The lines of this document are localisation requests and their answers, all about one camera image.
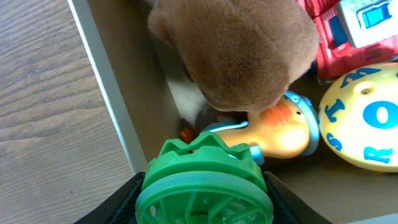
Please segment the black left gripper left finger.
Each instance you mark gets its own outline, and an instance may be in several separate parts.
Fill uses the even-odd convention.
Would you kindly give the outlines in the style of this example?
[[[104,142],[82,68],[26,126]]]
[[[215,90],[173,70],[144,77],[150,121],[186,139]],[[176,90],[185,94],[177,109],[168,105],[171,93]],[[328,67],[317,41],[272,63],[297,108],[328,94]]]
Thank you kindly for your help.
[[[135,203],[145,172],[139,172],[75,224],[137,224]]]

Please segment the green round spinning top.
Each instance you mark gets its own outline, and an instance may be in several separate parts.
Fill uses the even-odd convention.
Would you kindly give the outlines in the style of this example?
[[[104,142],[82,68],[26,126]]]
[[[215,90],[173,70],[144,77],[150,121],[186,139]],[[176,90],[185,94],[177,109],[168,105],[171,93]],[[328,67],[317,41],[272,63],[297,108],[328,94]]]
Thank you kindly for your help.
[[[274,206],[247,144],[205,132],[167,140],[149,162],[135,202],[138,223],[271,224]]]

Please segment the yellow ball with blue letters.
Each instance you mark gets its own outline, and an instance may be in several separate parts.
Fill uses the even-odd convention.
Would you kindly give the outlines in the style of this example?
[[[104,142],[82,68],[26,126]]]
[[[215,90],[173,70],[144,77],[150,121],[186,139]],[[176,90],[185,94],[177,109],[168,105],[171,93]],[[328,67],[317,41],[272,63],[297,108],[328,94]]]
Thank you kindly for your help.
[[[377,63],[335,80],[319,104],[326,145],[352,165],[397,172],[397,63]]]

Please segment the brown plush toy with orange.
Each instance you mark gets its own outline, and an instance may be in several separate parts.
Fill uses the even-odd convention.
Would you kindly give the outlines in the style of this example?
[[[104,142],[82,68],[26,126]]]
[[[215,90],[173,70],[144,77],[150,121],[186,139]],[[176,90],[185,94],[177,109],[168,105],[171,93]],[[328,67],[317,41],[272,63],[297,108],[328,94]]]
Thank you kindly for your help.
[[[159,0],[148,25],[220,111],[274,106],[309,70],[319,45],[315,23],[293,0]]]

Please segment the orange and blue toy fish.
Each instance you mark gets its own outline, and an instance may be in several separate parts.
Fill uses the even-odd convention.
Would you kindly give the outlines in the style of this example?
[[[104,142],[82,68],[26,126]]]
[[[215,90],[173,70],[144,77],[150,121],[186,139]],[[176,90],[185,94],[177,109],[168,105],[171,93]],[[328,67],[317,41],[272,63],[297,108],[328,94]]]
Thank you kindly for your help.
[[[260,113],[224,112],[200,133],[211,131],[229,147],[245,143],[253,160],[309,156],[318,147],[317,113],[306,96],[287,91],[273,107]]]

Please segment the red toy fire truck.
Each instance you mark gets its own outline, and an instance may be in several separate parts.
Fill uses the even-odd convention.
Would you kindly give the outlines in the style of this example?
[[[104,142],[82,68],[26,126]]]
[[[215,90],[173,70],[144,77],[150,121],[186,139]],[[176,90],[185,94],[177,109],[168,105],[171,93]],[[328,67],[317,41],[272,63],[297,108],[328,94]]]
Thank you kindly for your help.
[[[331,82],[365,65],[397,61],[397,0],[297,0],[319,36],[317,79]]]

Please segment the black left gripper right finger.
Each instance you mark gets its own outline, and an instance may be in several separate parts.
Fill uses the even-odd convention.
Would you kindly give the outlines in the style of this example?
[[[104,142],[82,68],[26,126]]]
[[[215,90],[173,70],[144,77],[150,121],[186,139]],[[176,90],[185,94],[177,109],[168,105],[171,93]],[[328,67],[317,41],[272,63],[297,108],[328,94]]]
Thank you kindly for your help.
[[[273,224],[331,224],[331,221],[314,211],[273,173],[265,171],[262,176],[274,206]]]

